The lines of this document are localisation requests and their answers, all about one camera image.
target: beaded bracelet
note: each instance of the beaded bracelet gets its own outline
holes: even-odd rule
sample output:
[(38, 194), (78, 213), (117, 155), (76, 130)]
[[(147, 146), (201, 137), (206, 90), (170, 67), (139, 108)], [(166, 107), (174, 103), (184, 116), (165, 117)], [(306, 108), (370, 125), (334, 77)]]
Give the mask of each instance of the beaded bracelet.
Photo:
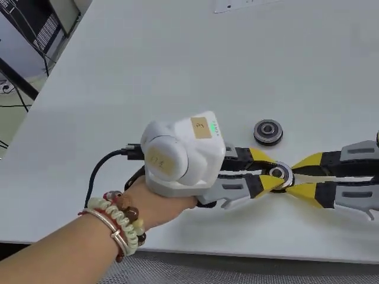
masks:
[(124, 216), (123, 212), (118, 210), (113, 202), (103, 198), (91, 198), (88, 202), (88, 208), (80, 212), (79, 215), (86, 213), (98, 217), (110, 229), (112, 229), (113, 234), (111, 237), (120, 247), (120, 251), (116, 257), (117, 262), (121, 262), (124, 256), (130, 256), (136, 252), (140, 239), (137, 237), (137, 233), (130, 220)]
[(109, 191), (104, 194), (103, 198), (107, 201), (115, 202), (118, 205), (118, 209), (124, 213), (124, 216), (129, 219), (130, 223), (134, 227), (138, 238), (138, 246), (142, 246), (146, 241), (144, 222), (141, 218), (139, 218), (138, 209), (129, 206), (131, 204), (130, 198), (127, 195), (122, 195), (120, 191)]

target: bracelet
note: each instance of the bracelet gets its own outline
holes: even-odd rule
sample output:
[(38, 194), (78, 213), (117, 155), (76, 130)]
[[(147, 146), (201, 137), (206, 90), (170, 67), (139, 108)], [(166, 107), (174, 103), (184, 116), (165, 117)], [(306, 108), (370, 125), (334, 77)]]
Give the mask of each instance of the bracelet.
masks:
[[(124, 256), (127, 255), (128, 245), (125, 242), (125, 240), (122, 238), (122, 236), (120, 235), (120, 230), (115, 227), (113, 222), (111, 222), (107, 217), (103, 216), (101, 213), (93, 209), (85, 208), (83, 210), (83, 214), (85, 213), (91, 214), (92, 216), (95, 216), (98, 219), (100, 219), (112, 231), (111, 238), (117, 243), (117, 245), (122, 251), (122, 254)], [(122, 254), (119, 253), (117, 257), (121, 256), (121, 259), (122, 259), (123, 257)]]
[(115, 225), (120, 226), (123, 231), (125, 241), (128, 244), (127, 256), (132, 255), (138, 248), (137, 233), (128, 218), (125, 218), (123, 212), (118, 210), (117, 206), (111, 201), (102, 198), (91, 198), (88, 202), (88, 208), (94, 209), (104, 215), (108, 215), (110, 219), (115, 221)]
[(122, 194), (120, 191), (110, 191), (104, 194), (103, 198), (110, 202), (116, 203), (118, 210), (124, 213), (124, 216), (129, 219), (133, 225), (134, 230), (138, 237), (138, 246), (144, 245), (146, 241), (146, 233), (144, 222), (139, 218), (139, 211), (137, 208), (132, 207), (132, 200), (128, 194)]

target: label sticker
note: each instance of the label sticker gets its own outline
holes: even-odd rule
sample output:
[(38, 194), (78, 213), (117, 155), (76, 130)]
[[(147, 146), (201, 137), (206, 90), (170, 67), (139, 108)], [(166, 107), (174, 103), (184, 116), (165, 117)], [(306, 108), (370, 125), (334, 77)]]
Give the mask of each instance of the label sticker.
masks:
[(258, 6), (264, 4), (270, 4), (275, 2), (282, 2), (283, 0), (215, 0), (216, 7), (214, 12), (224, 13), (232, 10), (237, 10), (241, 8)]
[(208, 121), (205, 117), (191, 117), (191, 122), (196, 139), (212, 138), (212, 134), (208, 126)]
[(172, 175), (175, 166), (174, 160), (163, 154), (156, 147), (151, 147), (147, 151), (146, 162), (149, 166), (154, 167), (168, 176)]

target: black cable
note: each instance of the black cable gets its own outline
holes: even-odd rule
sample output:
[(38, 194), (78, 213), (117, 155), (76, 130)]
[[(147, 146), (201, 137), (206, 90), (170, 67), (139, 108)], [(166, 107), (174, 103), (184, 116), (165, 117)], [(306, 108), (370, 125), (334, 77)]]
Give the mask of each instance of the black cable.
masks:
[(145, 169), (144, 169), (144, 165), (125, 183), (125, 186), (124, 186), (124, 191), (127, 191), (131, 185), (136, 182), (136, 180), (141, 177), (141, 176), (144, 176), (146, 173), (145, 173)]
[(0, 105), (0, 108), (19, 108), (24, 107), (23, 105)]
[(2, 140), (0, 140), (0, 143), (2, 143), (6, 147), (9, 147), (9, 145), (6, 142), (2, 141)]
[(100, 170), (100, 167), (104, 165), (104, 163), (109, 160), (110, 158), (114, 156), (119, 156), (119, 155), (127, 155), (128, 150), (127, 149), (119, 149), (113, 152), (110, 152), (106, 156), (104, 156), (95, 166), (91, 173), (91, 177), (89, 178), (89, 185), (88, 185), (88, 191), (87, 191), (87, 196), (85, 197), (85, 202), (84, 202), (84, 208), (87, 208), (88, 206), (88, 201), (91, 198), (92, 191), (94, 189), (94, 181), (95, 181), (95, 176), (97, 172)]
[(20, 101), (21, 101), (23, 107), (25, 108), (26, 112), (29, 112), (29, 109), (28, 109), (28, 107), (26, 106), (26, 104), (25, 104), (25, 102), (24, 102), (24, 99), (23, 99), (23, 97), (22, 97), (21, 94), (20, 94), (20, 91), (18, 90), (18, 88), (17, 88), (16, 86), (14, 86), (14, 88), (16, 89), (17, 95), (18, 95), (18, 97), (20, 98)]

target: bearing ring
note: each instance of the bearing ring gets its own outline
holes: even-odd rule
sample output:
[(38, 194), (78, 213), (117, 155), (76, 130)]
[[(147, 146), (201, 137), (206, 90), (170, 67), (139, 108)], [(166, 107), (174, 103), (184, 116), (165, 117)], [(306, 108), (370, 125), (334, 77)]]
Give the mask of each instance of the bearing ring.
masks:
[(275, 120), (261, 120), (254, 127), (255, 140), (264, 146), (278, 144), (283, 138), (283, 129)]
[(277, 178), (284, 179), (285, 182), (277, 187), (276, 189), (273, 189), (271, 192), (275, 193), (284, 193), (285, 189), (289, 186), (293, 186), (295, 184), (295, 176), (294, 173), (291, 170), (291, 167), (286, 165), (282, 162), (275, 162), (276, 166), (272, 169), (263, 172), (263, 174), (270, 175), (270, 176), (276, 176)]

